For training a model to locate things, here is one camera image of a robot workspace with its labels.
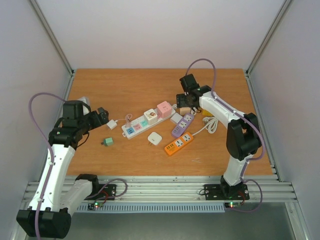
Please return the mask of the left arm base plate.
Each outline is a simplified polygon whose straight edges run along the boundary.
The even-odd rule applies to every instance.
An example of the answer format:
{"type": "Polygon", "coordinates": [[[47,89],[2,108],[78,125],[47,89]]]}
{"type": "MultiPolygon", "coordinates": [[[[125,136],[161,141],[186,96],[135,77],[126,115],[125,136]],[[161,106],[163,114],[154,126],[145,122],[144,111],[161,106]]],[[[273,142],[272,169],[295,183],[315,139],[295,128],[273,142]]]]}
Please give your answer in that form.
{"type": "Polygon", "coordinates": [[[85,198],[85,200],[97,200],[102,198],[103,200],[114,200],[115,195],[117,193],[117,185],[116,184],[108,184],[105,186],[100,193],[98,191],[101,190],[103,184],[99,184],[98,187],[93,188],[92,192],[85,198]]]}

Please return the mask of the pink cube socket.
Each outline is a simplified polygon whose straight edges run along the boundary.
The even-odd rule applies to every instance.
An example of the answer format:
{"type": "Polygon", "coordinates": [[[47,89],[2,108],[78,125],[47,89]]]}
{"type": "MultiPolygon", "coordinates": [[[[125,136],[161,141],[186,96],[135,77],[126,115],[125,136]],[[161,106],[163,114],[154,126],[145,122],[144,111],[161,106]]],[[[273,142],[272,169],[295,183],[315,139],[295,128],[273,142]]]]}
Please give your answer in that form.
{"type": "Polygon", "coordinates": [[[158,117],[162,119],[168,117],[172,112],[172,106],[167,101],[159,103],[156,109],[158,117]]]}

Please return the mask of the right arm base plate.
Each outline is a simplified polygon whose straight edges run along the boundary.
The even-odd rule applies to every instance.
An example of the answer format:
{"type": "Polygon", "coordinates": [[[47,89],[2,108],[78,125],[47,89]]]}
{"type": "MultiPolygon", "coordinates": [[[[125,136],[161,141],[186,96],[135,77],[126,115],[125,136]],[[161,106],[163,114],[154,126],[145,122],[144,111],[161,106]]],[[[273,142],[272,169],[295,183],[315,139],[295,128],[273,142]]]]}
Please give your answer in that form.
{"type": "Polygon", "coordinates": [[[248,186],[239,183],[235,186],[222,186],[221,184],[205,184],[202,193],[207,201],[240,201],[249,200],[248,186]]]}

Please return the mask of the white charger with pink cable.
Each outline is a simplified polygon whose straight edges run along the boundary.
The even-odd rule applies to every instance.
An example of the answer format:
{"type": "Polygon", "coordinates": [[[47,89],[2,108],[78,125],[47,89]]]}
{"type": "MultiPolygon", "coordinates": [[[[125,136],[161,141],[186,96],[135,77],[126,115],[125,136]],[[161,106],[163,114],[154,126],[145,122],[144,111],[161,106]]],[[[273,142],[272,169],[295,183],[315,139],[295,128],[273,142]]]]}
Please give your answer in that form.
{"type": "Polygon", "coordinates": [[[126,127],[131,127],[131,118],[132,118],[132,114],[129,113],[127,114],[124,118],[119,118],[119,119],[116,119],[116,120],[109,120],[109,122],[106,124],[110,130],[113,130],[117,125],[118,125],[118,122],[119,121],[125,121],[125,126],[126,127]]]}

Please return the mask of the beige cube socket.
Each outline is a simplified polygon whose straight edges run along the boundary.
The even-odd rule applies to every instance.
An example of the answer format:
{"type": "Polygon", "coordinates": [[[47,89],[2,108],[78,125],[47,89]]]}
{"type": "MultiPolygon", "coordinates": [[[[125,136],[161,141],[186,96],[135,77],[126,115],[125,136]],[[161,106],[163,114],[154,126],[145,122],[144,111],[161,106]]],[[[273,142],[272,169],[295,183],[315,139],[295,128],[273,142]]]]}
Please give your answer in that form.
{"type": "Polygon", "coordinates": [[[191,108],[190,107],[180,107],[177,109],[177,111],[181,116],[184,116],[184,115],[191,112],[191,108]]]}

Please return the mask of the white cube socket adapter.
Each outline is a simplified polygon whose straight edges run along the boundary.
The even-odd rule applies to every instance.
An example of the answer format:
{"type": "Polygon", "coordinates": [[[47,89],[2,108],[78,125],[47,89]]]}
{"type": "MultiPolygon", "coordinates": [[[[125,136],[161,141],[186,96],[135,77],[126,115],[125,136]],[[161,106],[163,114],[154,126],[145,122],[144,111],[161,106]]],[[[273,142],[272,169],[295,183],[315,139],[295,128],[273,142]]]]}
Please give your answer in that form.
{"type": "Polygon", "coordinates": [[[154,109],[149,109],[143,113],[148,125],[153,125],[158,121],[158,114],[154,109]]]}

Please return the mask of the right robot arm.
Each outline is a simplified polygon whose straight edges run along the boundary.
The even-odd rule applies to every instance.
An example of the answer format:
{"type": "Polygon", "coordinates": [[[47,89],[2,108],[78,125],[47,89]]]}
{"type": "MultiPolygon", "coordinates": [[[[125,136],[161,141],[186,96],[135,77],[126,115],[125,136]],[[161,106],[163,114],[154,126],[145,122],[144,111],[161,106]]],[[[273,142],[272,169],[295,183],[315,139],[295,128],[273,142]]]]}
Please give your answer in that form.
{"type": "Polygon", "coordinates": [[[240,191],[249,161],[263,146],[257,116],[235,109],[208,85],[200,86],[192,74],[183,76],[179,82],[183,93],[176,95],[178,105],[184,103],[206,110],[226,127],[226,148],[230,157],[220,178],[220,191],[225,199],[230,199],[240,191]]]}

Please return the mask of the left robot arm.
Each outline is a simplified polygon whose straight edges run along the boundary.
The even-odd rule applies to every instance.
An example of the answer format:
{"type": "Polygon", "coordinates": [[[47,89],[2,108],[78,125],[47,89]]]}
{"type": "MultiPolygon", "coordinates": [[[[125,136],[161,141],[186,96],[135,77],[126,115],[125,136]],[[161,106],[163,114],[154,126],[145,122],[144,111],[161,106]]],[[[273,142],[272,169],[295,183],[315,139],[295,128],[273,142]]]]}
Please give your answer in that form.
{"type": "Polygon", "coordinates": [[[80,174],[71,189],[62,196],[67,170],[79,142],[91,130],[109,122],[102,107],[92,111],[81,100],[66,101],[62,116],[48,135],[48,154],[37,190],[16,221],[30,237],[63,239],[71,227],[71,218],[85,198],[96,199],[101,193],[97,175],[80,174]]]}

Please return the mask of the white power strip pastel sockets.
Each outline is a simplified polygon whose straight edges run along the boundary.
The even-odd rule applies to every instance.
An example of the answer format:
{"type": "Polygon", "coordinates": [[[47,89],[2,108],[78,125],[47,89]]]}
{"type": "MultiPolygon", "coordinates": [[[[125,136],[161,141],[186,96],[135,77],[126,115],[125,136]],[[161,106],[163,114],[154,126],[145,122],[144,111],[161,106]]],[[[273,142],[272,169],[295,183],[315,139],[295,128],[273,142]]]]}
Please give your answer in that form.
{"type": "Polygon", "coordinates": [[[158,114],[158,110],[155,108],[153,111],[156,113],[157,120],[156,122],[149,124],[147,121],[147,118],[143,114],[142,116],[132,120],[130,123],[124,124],[121,129],[122,129],[122,136],[127,138],[128,140],[140,135],[141,133],[155,127],[156,125],[162,123],[163,121],[171,118],[175,113],[176,110],[171,108],[170,114],[164,118],[160,117],[158,114]]]}

